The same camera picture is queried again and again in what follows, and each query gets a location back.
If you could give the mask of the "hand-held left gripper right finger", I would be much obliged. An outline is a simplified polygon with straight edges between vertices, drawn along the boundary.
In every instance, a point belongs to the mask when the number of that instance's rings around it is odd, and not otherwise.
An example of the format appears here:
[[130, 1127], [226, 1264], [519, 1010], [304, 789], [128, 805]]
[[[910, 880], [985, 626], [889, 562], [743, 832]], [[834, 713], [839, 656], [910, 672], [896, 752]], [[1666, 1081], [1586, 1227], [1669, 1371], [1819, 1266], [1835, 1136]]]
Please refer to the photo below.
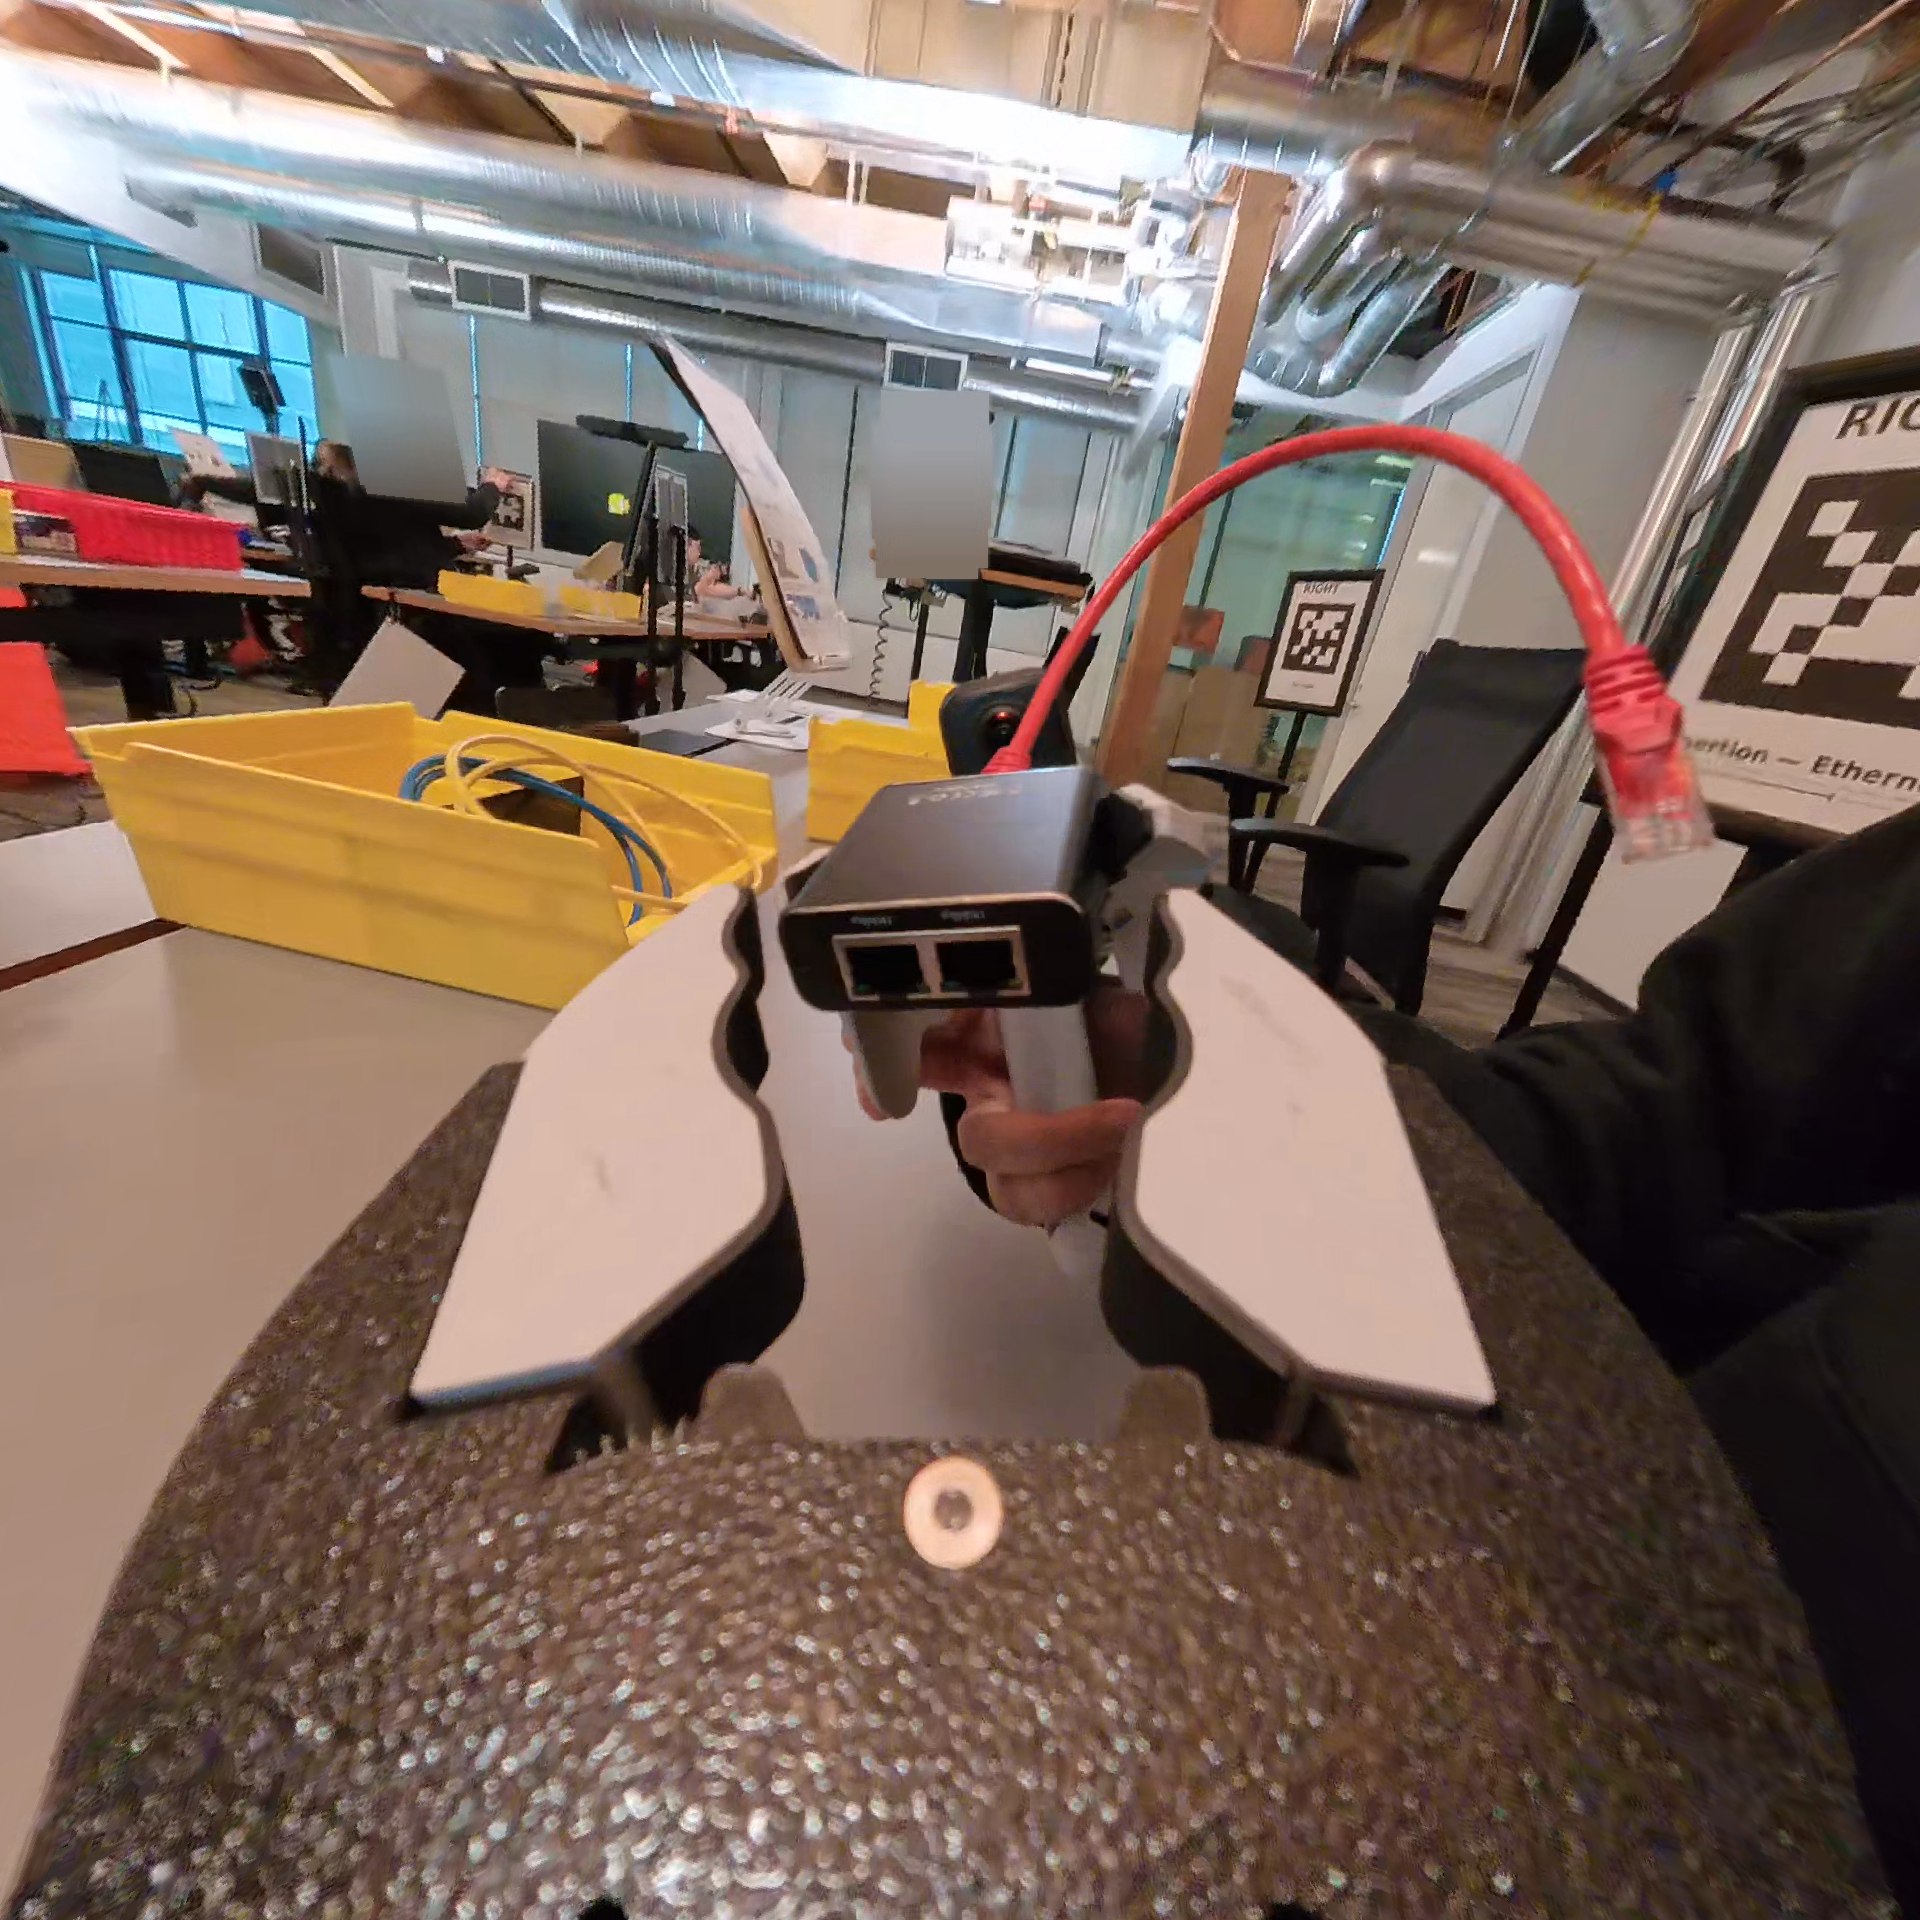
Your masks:
[[1481, 1417], [1481, 1349], [1376, 1047], [1193, 891], [1154, 907], [1150, 1081], [1111, 1195], [1102, 1310], [1218, 1419], [1319, 1397]]

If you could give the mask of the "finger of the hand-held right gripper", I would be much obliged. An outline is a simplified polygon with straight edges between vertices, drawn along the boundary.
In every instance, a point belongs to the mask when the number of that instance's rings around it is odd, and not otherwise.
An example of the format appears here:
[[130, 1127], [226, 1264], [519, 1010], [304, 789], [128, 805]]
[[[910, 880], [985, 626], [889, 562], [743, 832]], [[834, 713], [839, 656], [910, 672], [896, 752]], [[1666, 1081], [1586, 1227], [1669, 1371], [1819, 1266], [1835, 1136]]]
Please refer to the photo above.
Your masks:
[[1143, 976], [1157, 901], [1209, 878], [1209, 821], [1145, 784], [1113, 789], [1109, 805], [1120, 859], [1109, 885], [1109, 971]]

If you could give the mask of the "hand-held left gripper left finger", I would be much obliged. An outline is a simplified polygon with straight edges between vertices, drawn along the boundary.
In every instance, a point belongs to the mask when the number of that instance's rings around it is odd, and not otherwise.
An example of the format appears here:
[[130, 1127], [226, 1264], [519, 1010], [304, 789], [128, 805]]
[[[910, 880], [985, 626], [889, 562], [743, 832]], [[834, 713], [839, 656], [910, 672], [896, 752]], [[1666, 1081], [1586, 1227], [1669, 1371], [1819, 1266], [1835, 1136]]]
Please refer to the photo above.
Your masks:
[[519, 1081], [407, 1397], [583, 1387], [766, 1234], [786, 1195], [759, 1035], [761, 923], [713, 885], [581, 987]]

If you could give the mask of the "black network splitter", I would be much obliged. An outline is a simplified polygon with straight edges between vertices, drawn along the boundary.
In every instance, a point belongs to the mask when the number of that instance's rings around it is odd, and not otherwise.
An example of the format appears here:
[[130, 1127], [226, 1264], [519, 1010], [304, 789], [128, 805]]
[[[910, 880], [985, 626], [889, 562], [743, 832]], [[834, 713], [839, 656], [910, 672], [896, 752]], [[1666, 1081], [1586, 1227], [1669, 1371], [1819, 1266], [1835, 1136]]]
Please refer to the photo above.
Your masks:
[[1086, 768], [887, 784], [782, 910], [798, 994], [837, 1015], [1083, 1001], [1104, 798]]

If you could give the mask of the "person's right forearm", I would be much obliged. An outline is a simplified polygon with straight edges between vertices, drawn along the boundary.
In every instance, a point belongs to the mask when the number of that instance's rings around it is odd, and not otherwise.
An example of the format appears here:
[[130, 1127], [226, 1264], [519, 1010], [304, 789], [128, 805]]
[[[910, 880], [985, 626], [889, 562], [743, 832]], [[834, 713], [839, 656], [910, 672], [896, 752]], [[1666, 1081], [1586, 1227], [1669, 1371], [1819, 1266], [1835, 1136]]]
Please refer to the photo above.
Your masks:
[[1680, 1369], [1787, 1312], [1915, 1394], [1918, 818], [1723, 898], [1618, 1019], [1461, 1047], [1362, 1033], [1438, 1088]]

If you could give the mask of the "silver duct elbow cluster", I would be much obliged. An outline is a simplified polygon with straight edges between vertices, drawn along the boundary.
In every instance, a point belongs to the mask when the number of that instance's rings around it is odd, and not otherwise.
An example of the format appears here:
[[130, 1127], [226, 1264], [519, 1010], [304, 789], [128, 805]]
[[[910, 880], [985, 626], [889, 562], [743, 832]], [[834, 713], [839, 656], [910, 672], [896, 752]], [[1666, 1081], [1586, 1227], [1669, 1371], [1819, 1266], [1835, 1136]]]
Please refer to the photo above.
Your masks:
[[1248, 366], [1317, 400], [1351, 393], [1451, 270], [1728, 322], [1810, 281], [1833, 245], [1817, 224], [1680, 208], [1547, 174], [1513, 151], [1467, 158], [1422, 142], [1401, 112], [1227, 75], [1207, 85], [1191, 162], [1303, 185], [1303, 210], [1264, 281]]

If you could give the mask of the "black standing desk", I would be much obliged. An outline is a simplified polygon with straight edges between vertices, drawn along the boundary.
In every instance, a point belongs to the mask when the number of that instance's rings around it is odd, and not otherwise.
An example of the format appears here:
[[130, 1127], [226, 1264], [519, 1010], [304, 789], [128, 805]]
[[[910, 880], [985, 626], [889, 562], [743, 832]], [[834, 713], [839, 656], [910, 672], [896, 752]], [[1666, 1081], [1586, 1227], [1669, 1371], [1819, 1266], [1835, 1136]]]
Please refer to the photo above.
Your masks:
[[987, 562], [978, 571], [967, 599], [969, 663], [974, 679], [992, 667], [992, 626], [1001, 610], [1031, 608], [1079, 610], [1093, 592], [1093, 574], [1070, 560], [1054, 558], [1024, 544], [990, 542]]

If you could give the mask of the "person's right hand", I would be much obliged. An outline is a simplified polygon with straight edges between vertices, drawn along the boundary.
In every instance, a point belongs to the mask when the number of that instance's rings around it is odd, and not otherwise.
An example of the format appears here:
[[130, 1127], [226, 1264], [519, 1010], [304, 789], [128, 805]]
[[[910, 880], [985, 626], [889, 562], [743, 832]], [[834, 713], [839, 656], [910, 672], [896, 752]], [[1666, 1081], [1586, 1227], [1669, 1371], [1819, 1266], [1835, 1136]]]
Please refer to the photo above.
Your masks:
[[1054, 1230], [1113, 1186], [1145, 1090], [1145, 997], [1099, 987], [1088, 1008], [1095, 1097], [1042, 1113], [1017, 1104], [994, 1010], [965, 1010], [919, 1045], [919, 1083], [939, 1097], [951, 1152], [999, 1216]]

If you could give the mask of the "large yellow plastic bin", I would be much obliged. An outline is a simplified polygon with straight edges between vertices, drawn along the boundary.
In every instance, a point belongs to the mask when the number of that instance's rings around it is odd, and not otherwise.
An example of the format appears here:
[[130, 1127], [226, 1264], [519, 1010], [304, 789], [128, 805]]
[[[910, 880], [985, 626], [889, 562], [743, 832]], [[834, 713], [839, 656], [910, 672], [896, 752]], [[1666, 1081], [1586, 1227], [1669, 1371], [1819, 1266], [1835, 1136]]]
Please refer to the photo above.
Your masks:
[[942, 706], [953, 683], [914, 681], [901, 725], [862, 715], [807, 722], [807, 816], [811, 843], [837, 843], [889, 784], [946, 779]]

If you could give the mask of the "small checkered marker sign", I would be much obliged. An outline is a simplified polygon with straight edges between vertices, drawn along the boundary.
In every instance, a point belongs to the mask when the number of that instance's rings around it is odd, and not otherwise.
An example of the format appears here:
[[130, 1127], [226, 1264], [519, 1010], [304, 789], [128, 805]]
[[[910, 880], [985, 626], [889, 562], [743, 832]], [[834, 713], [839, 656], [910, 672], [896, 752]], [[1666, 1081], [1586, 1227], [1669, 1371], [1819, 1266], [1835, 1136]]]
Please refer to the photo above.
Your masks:
[[1255, 706], [1339, 718], [1349, 709], [1381, 587], [1378, 567], [1294, 569], [1257, 672]]

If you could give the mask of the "black office chair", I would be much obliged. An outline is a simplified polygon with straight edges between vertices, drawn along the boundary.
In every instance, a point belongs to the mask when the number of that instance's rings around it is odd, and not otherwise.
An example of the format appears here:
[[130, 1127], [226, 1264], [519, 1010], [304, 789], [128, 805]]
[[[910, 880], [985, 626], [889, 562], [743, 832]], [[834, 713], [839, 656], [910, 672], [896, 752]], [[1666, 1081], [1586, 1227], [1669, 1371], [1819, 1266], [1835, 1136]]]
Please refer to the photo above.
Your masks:
[[1223, 759], [1170, 777], [1230, 807], [1227, 880], [1207, 898], [1337, 999], [1422, 1013], [1445, 894], [1461, 862], [1582, 693], [1582, 649], [1438, 640], [1312, 823], [1257, 811], [1289, 784]]

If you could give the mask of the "wooden document stand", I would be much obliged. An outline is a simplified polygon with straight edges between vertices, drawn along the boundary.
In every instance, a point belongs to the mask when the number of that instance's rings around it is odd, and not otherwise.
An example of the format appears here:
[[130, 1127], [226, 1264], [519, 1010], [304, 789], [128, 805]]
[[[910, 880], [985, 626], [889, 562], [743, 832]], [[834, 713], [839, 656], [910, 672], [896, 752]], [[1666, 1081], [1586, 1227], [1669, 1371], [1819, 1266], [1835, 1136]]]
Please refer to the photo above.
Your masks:
[[741, 530], [784, 667], [805, 681], [850, 667], [850, 624], [832, 590], [832, 565], [752, 407], [674, 336], [658, 336], [654, 352], [734, 469]]

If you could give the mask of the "large black screen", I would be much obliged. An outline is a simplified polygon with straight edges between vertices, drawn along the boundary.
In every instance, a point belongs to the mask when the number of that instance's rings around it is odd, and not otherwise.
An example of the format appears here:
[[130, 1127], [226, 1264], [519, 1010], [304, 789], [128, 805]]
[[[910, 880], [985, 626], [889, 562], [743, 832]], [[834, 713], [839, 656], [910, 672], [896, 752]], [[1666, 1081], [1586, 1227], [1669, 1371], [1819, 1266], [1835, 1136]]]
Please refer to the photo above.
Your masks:
[[642, 482], [665, 469], [688, 489], [688, 533], [702, 555], [729, 565], [736, 528], [736, 480], [715, 448], [695, 448], [670, 427], [619, 423], [603, 434], [587, 423], [537, 421], [535, 505], [539, 546], [587, 558], [622, 542], [640, 512]]

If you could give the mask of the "person's black hoodie torso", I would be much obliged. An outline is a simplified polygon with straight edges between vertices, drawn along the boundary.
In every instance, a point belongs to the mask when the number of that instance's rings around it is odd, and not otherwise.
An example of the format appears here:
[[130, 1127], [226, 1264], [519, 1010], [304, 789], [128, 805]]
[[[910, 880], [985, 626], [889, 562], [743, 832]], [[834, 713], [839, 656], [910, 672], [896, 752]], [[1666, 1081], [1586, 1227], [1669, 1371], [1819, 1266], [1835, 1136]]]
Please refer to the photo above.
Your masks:
[[1808, 1618], [1893, 1897], [1918, 1913], [1915, 1275], [1863, 1273], [1778, 1314], [1694, 1399]]

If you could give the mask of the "framed checkered marker poster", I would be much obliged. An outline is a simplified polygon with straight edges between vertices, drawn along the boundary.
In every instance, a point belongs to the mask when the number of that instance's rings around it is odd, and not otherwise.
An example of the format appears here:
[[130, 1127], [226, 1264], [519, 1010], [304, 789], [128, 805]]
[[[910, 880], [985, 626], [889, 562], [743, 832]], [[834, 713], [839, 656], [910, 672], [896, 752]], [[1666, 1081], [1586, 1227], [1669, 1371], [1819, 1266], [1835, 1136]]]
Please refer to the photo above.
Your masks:
[[1817, 848], [1915, 805], [1915, 347], [1785, 377], [1655, 656], [1721, 837]]

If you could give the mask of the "orange cone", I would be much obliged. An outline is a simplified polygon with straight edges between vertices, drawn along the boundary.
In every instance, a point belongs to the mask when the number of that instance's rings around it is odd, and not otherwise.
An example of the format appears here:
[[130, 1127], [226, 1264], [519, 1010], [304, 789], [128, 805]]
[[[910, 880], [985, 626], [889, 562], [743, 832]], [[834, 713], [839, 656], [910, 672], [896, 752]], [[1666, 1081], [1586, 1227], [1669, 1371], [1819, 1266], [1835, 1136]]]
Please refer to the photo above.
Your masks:
[[87, 779], [55, 672], [34, 642], [2, 642], [2, 784]]

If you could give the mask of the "red plastic bin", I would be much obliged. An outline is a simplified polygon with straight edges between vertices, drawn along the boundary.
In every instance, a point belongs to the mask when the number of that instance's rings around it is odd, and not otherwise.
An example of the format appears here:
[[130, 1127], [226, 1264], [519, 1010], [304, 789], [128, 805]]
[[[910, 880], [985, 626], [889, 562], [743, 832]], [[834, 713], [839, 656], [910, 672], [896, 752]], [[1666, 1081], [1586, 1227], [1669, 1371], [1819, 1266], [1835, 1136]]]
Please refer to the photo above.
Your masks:
[[78, 560], [144, 569], [242, 571], [242, 530], [224, 519], [66, 487], [2, 482], [16, 514], [66, 521]]

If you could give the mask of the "wooden support post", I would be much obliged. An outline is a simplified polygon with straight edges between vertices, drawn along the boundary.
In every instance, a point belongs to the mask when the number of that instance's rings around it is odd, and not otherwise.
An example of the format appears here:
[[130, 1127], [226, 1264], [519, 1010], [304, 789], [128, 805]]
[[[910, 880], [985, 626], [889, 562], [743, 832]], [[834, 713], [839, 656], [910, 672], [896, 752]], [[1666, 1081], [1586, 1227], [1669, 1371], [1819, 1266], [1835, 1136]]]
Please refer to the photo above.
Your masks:
[[[1266, 277], [1289, 217], [1291, 183], [1269, 171], [1241, 171], [1227, 247], [1221, 261], [1202, 354], [1191, 382], [1184, 427], [1173, 453], [1161, 512], [1223, 466], [1232, 407], [1253, 334], [1259, 325]], [[1099, 731], [1099, 773], [1111, 784], [1143, 782], [1147, 747], [1170, 647], [1184, 610], [1198, 544], [1198, 519], [1166, 535], [1141, 567], [1134, 629], [1115, 670], [1111, 706]]]

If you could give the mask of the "silver air duct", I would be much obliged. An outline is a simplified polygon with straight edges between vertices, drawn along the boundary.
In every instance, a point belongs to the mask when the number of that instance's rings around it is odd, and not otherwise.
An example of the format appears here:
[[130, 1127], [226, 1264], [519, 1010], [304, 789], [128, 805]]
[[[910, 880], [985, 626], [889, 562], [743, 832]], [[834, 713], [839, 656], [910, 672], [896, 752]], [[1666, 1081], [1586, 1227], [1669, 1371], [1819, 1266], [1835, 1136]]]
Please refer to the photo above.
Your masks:
[[361, 183], [304, 183], [229, 160], [133, 158], [133, 201], [190, 224], [201, 213], [299, 231], [368, 249], [459, 261], [494, 258], [533, 270], [569, 267], [624, 281], [683, 272], [850, 283], [882, 297], [951, 293], [944, 229], [917, 215], [830, 210], [775, 215], [667, 201], [622, 208], [542, 206], [512, 199], [480, 208]]
[[1127, 434], [1150, 423], [1147, 391], [1115, 389], [1111, 382], [1013, 366], [987, 354], [928, 345], [894, 347], [873, 338], [834, 334], [821, 327], [743, 318], [727, 311], [656, 302], [590, 290], [535, 277], [530, 313], [539, 322], [601, 329], [645, 341], [677, 343], [688, 352], [720, 354], [736, 361], [843, 377], [880, 386], [898, 363], [923, 370], [958, 370], [962, 391], [985, 393], [992, 409], [1049, 418], [1086, 430]]

